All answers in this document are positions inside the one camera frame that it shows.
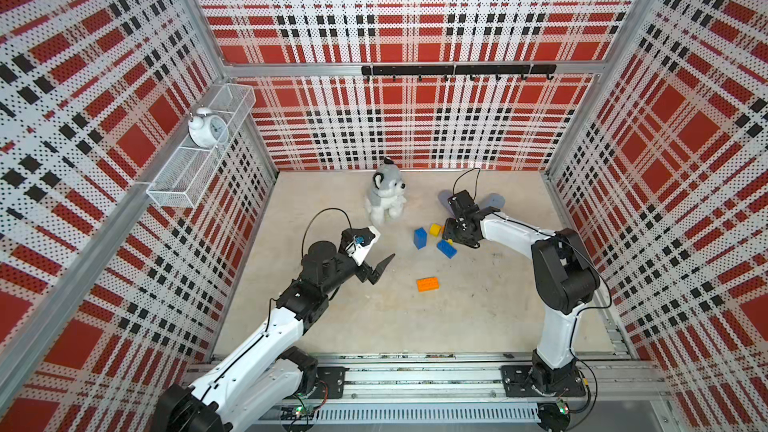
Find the long blue lego brick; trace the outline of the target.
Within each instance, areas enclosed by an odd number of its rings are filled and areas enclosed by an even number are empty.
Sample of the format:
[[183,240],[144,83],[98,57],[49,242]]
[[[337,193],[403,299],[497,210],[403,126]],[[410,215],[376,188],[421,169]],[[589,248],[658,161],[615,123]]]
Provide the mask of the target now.
[[454,258],[458,253],[457,249],[449,241],[446,240],[440,240],[436,244],[436,248],[448,259]]

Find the yellow lego brick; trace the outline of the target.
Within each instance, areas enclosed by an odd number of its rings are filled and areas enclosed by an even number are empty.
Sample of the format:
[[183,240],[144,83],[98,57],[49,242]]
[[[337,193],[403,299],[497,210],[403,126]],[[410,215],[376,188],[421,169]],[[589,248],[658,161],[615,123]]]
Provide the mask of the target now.
[[442,235],[442,231],[443,231],[443,227],[442,227],[441,225],[439,225],[439,224],[435,224],[435,223],[433,223],[433,224],[430,226],[430,229],[429,229],[429,233],[430,233],[432,236],[435,236],[435,237],[439,237],[439,236],[441,236],[441,235]]

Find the blue square lego brick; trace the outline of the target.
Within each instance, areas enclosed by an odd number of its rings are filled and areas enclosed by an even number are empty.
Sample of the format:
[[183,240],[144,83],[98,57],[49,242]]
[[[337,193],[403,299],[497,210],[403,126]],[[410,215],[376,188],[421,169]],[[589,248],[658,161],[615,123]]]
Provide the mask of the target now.
[[427,246],[428,234],[423,227],[414,230],[413,244],[417,250],[421,250]]

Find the long orange lego brick front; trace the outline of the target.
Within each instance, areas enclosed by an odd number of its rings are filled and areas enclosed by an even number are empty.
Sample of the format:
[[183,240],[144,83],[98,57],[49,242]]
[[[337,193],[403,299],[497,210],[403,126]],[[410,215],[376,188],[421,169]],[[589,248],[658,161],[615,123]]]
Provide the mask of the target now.
[[435,291],[440,288],[440,283],[437,277],[427,277],[418,279],[416,281],[417,290],[419,293]]

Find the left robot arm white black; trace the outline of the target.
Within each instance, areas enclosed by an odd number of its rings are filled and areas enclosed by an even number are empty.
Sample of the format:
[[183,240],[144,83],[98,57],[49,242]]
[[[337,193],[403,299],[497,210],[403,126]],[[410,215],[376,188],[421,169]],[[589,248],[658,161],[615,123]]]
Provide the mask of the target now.
[[301,273],[255,332],[191,385],[173,385],[159,397],[151,430],[245,431],[284,399],[309,395],[317,361],[295,344],[347,280],[378,282],[392,259],[371,266],[366,257],[380,236],[374,226],[347,228],[338,244],[313,243]]

